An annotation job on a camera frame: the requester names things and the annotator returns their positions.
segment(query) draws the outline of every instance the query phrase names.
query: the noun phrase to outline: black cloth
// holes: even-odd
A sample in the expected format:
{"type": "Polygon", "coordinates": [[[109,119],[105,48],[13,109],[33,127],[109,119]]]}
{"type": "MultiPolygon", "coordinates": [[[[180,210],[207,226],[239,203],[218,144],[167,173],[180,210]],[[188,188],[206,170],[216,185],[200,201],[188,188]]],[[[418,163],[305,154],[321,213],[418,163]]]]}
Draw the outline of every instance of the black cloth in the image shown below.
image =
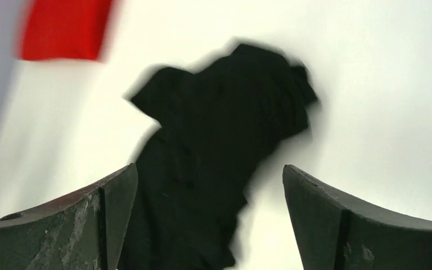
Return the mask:
{"type": "Polygon", "coordinates": [[[198,73],[160,67],[131,102],[161,124],[136,160],[120,270],[221,270],[257,165],[308,128],[305,67],[239,43],[198,73]]]}

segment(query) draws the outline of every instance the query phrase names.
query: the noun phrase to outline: red cloth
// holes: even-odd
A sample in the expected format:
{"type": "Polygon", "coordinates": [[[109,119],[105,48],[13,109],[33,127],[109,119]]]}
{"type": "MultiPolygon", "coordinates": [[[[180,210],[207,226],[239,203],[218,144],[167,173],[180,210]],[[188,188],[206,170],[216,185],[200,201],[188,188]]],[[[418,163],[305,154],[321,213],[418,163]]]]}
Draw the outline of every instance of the red cloth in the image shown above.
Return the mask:
{"type": "Polygon", "coordinates": [[[34,0],[19,58],[98,60],[115,0],[34,0]]]}

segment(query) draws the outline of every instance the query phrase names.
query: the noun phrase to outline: red object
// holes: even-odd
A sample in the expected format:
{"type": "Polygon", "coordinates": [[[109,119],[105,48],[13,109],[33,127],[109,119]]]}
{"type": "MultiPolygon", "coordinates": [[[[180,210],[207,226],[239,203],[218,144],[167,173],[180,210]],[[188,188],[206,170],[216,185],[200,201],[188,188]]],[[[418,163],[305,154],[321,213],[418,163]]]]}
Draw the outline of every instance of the red object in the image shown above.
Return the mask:
{"type": "Polygon", "coordinates": [[[34,0],[19,57],[98,60],[113,1],[34,0]]]}

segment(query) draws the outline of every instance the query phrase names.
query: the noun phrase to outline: black plastic part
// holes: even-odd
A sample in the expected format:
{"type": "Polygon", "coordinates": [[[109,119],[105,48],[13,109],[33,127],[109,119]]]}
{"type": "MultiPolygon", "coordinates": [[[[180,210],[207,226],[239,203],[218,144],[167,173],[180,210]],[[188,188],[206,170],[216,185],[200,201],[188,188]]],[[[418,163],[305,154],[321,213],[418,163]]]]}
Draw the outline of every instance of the black plastic part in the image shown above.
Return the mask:
{"type": "Polygon", "coordinates": [[[0,270],[115,270],[138,185],[134,164],[0,219],[0,270]]]}
{"type": "Polygon", "coordinates": [[[292,165],[283,184],[304,270],[432,270],[432,221],[370,204],[292,165]]]}

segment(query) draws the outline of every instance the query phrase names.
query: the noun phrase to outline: black garment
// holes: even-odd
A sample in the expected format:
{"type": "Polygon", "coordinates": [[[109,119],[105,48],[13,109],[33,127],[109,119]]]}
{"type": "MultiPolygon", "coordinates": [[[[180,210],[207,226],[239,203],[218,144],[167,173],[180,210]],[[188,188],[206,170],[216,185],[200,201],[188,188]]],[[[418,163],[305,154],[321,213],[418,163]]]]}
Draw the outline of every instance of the black garment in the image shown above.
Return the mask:
{"type": "Polygon", "coordinates": [[[159,129],[138,157],[120,270],[221,270],[259,162],[308,128],[317,97],[302,66],[239,44],[192,74],[160,68],[131,98],[159,129]]]}

